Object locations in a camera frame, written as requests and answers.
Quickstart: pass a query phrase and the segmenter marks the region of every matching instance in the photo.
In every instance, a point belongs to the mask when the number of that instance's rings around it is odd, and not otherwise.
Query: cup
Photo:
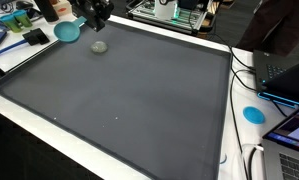
[[[21,27],[12,14],[0,17],[0,21],[5,24],[12,32],[17,33],[22,31]]]
[[[31,27],[32,23],[25,10],[17,10],[13,13],[13,16],[24,26]]]

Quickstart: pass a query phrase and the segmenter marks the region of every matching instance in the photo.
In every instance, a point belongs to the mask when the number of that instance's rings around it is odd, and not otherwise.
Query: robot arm
[[[69,0],[72,5],[72,13],[76,17],[83,16],[87,19],[86,25],[100,31],[105,27],[105,21],[109,19],[114,5],[109,0]]]

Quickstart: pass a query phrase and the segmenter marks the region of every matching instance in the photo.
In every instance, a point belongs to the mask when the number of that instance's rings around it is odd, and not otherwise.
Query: blue disc
[[[255,107],[245,107],[243,109],[243,115],[248,121],[254,124],[262,124],[265,121],[263,113]]]

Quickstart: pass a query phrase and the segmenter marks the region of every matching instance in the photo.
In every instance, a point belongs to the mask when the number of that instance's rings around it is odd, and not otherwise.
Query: gray ball
[[[91,48],[92,52],[94,52],[94,53],[103,53],[103,52],[107,51],[108,46],[106,43],[104,43],[102,41],[97,41],[97,42],[93,43],[90,48]]]

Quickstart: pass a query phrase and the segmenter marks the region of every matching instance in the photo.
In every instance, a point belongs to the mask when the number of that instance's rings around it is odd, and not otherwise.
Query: blue bowl
[[[65,43],[74,43],[80,37],[79,26],[86,22],[84,17],[79,17],[74,22],[64,21],[55,26],[53,32],[59,41]]]

